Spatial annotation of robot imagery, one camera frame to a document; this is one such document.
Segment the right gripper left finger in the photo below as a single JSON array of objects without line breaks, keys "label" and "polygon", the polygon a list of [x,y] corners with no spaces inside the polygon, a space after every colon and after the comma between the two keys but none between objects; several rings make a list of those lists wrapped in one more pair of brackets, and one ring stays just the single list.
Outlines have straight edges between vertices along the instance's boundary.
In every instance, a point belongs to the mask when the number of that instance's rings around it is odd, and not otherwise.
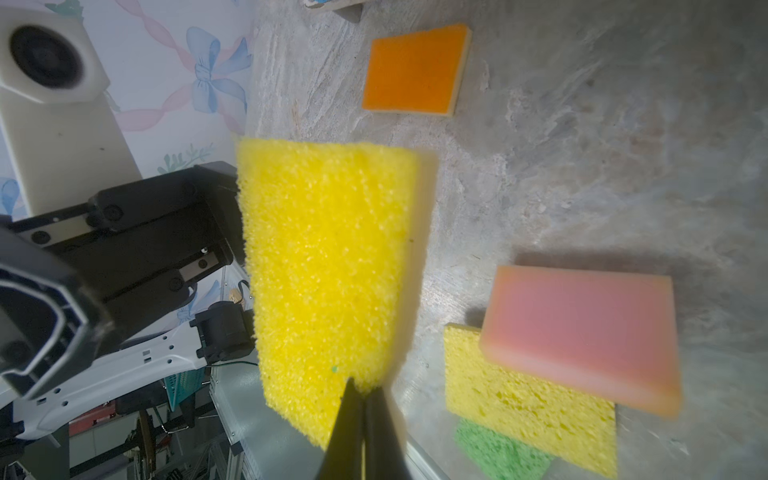
[{"label": "right gripper left finger", "polygon": [[316,480],[363,478],[364,412],[364,398],[350,378]]}]

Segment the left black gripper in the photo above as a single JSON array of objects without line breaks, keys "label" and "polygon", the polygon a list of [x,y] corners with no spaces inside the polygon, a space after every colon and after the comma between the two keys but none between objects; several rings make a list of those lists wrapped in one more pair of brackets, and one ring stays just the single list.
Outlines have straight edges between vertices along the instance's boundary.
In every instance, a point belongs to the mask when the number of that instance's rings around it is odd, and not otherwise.
[{"label": "left black gripper", "polygon": [[48,392],[245,261],[236,169],[210,162],[1,227],[1,375]]}]

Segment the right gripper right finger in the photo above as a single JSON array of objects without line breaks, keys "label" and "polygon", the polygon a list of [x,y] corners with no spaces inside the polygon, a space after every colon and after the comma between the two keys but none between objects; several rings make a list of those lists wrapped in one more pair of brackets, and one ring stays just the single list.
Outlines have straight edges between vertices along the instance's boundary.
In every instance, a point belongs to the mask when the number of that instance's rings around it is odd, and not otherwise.
[{"label": "right gripper right finger", "polygon": [[411,480],[384,390],[364,402],[364,466],[368,480]]}]

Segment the bright yellow scouring sponge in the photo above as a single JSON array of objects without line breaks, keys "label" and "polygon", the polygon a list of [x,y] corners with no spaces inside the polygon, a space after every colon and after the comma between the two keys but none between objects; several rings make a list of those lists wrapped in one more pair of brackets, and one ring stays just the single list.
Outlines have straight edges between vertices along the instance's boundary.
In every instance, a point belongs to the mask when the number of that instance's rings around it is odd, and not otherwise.
[{"label": "bright yellow scouring sponge", "polygon": [[264,396],[315,446],[328,445],[346,384],[368,393],[392,366],[424,166],[368,143],[239,143]]}]

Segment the orange sponge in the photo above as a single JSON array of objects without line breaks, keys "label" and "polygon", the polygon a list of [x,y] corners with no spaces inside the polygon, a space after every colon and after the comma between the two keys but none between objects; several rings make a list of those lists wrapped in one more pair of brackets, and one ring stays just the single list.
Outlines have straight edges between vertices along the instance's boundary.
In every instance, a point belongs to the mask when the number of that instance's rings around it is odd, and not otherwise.
[{"label": "orange sponge", "polygon": [[453,115],[471,39],[468,26],[455,24],[373,40],[362,108]]}]

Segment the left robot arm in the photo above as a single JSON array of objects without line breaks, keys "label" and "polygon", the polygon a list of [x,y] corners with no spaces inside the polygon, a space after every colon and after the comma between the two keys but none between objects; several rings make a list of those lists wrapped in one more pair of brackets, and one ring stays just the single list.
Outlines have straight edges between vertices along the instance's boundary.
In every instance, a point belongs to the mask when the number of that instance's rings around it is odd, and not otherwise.
[{"label": "left robot arm", "polygon": [[245,260],[235,168],[212,162],[1,220],[1,448],[22,450],[98,405],[252,351],[227,300],[156,335],[198,284]]}]

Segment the white two-tier metal shelf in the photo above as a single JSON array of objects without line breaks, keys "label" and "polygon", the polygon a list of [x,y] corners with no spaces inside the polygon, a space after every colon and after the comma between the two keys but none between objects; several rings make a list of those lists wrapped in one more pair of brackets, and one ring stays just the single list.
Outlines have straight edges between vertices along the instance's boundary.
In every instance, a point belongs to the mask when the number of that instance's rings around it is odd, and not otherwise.
[{"label": "white two-tier metal shelf", "polygon": [[367,0],[301,0],[313,13],[334,13],[350,23],[359,23]]}]

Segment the green sponge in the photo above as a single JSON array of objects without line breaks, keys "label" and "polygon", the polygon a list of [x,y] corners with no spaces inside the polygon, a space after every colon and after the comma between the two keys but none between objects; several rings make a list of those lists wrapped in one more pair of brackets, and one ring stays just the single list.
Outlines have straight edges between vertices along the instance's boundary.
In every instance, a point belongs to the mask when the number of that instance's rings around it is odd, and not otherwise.
[{"label": "green sponge", "polygon": [[538,480],[554,457],[525,443],[461,419],[454,441],[490,479]]}]

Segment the light yellow cellulose sponge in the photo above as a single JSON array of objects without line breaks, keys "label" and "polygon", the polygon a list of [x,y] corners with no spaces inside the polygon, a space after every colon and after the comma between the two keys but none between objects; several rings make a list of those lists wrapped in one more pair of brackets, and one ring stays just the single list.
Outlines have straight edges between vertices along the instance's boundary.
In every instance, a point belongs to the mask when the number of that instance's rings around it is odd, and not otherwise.
[{"label": "light yellow cellulose sponge", "polygon": [[444,328],[448,411],[600,474],[618,476],[615,404],[485,359],[480,330]]}]

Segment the pink sponge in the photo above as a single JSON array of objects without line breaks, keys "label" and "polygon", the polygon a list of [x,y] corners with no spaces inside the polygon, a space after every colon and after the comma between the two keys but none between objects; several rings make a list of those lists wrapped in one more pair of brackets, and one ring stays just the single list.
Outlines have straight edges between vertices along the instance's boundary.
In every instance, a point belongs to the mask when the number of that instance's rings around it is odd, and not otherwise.
[{"label": "pink sponge", "polygon": [[500,266],[479,346],[506,369],[636,410],[682,407],[668,276]]}]

